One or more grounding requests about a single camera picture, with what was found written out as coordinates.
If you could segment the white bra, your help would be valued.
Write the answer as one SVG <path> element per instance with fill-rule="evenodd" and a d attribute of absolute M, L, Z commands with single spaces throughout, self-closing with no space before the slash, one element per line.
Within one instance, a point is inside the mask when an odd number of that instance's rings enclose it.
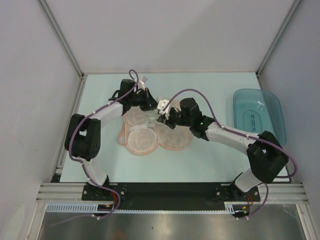
<path fill-rule="evenodd" d="M 159 97 L 152 97 L 150 96 L 148 98 L 149 100 L 149 106 L 147 107 L 146 110 L 146 115 L 148 117 L 148 123 L 157 123 L 158 122 L 158 118 L 159 118 L 159 109 L 158 109 L 158 103 L 161 100 L 161 98 Z"/>

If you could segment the pink floral mesh laundry bag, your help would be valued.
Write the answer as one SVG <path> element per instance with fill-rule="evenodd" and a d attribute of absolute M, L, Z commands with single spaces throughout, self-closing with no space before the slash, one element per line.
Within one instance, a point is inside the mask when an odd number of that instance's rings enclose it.
<path fill-rule="evenodd" d="M 134 155 L 147 155 L 157 147 L 180 151 L 190 145 L 192 138 L 188 127 L 177 126 L 170 129 L 159 122 L 148 123 L 146 112 L 135 106 L 123 116 L 118 144 Z"/>

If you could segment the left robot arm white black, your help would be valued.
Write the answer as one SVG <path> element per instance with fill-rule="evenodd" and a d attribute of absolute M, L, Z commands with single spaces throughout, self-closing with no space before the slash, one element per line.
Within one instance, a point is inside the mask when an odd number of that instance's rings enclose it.
<path fill-rule="evenodd" d="M 64 148 L 69 158 L 81 165 L 87 182 L 94 186 L 93 194 L 105 200 L 113 191 L 109 187 L 109 177 L 95 159 L 101 149 L 101 131 L 108 123 L 123 116 L 131 108 L 152 111 L 158 102 L 145 87 L 146 78 L 123 79 L 108 103 L 89 115 L 75 113 L 71 116 Z"/>

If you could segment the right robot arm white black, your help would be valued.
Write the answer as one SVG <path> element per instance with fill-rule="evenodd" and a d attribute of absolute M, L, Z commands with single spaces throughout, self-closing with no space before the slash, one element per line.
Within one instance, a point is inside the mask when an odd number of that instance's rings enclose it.
<path fill-rule="evenodd" d="M 219 125 L 214 118 L 202 114 L 192 97 L 181 100 L 179 108 L 161 99 L 157 103 L 157 110 L 157 121 L 170 129 L 187 127 L 198 139 L 223 144 L 247 156 L 249 169 L 240 173 L 231 183 L 230 194 L 237 201 L 242 201 L 259 184 L 272 183 L 289 161 L 271 132 L 252 134 Z"/>

